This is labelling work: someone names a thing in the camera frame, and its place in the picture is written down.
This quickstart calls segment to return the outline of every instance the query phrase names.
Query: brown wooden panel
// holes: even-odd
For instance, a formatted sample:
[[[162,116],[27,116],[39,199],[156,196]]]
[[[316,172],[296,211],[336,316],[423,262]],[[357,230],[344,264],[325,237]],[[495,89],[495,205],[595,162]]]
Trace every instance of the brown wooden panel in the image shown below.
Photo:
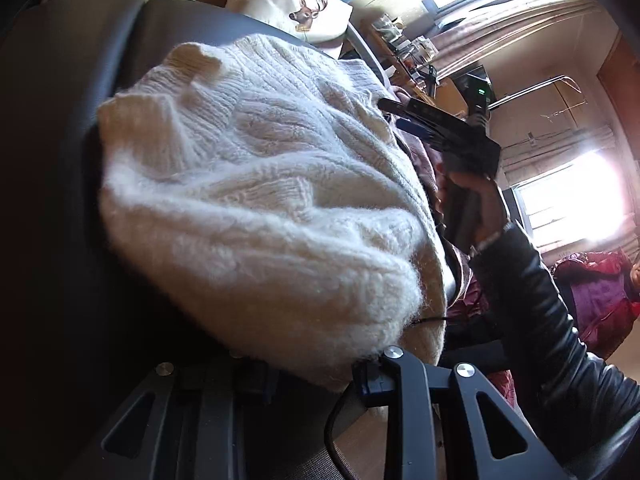
[[[618,38],[598,72],[616,109],[634,159],[640,160],[640,62],[624,38]]]

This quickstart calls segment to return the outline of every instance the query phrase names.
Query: purple shirt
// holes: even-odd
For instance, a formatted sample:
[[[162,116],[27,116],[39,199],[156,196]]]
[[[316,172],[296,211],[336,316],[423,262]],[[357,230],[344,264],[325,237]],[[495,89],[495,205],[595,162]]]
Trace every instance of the purple shirt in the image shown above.
[[[625,273],[616,276],[602,276],[598,280],[572,283],[575,310],[578,315],[578,329],[582,332],[594,320],[605,315],[613,305],[626,298]]]

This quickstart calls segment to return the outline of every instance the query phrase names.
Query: knit sweater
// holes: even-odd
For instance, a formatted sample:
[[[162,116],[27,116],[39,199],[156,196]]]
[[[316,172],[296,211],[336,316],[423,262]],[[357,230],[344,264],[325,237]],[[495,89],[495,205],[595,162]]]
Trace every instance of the knit sweater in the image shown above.
[[[216,339],[338,388],[442,315],[442,245],[360,60],[187,43],[98,110],[114,249]],[[434,362],[440,323],[403,341]]]

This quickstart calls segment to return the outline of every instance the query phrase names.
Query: white pillow with deer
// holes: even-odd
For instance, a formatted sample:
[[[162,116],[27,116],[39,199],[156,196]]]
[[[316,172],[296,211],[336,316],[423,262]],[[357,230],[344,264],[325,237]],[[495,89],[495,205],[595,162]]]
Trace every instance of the white pillow with deer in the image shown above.
[[[323,43],[343,35],[353,10],[340,0],[226,0],[226,8],[307,43]]]

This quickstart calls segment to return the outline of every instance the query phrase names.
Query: deer print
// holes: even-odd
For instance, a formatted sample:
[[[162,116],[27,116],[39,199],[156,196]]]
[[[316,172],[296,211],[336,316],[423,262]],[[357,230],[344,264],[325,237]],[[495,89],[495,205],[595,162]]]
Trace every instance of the deer print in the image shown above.
[[[316,0],[315,7],[309,7],[305,0],[299,0],[302,8],[297,12],[292,12],[289,17],[294,22],[298,22],[296,25],[296,32],[309,32],[314,19],[318,17],[318,14],[326,9],[328,0]]]

